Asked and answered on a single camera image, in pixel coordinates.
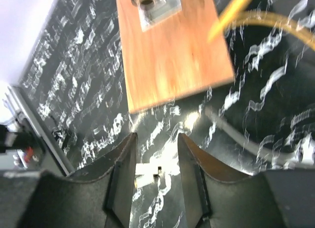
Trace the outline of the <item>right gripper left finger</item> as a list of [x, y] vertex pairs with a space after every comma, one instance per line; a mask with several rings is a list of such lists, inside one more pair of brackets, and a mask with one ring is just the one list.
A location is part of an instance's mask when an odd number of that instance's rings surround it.
[[137, 134], [70, 174], [48, 170], [0, 173], [3, 228], [126, 228], [136, 168]]

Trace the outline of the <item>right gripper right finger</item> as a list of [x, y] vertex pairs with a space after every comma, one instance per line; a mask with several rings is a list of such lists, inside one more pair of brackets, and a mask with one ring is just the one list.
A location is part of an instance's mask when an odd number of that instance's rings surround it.
[[231, 168], [178, 135], [178, 157], [190, 228], [312, 228], [315, 172]]

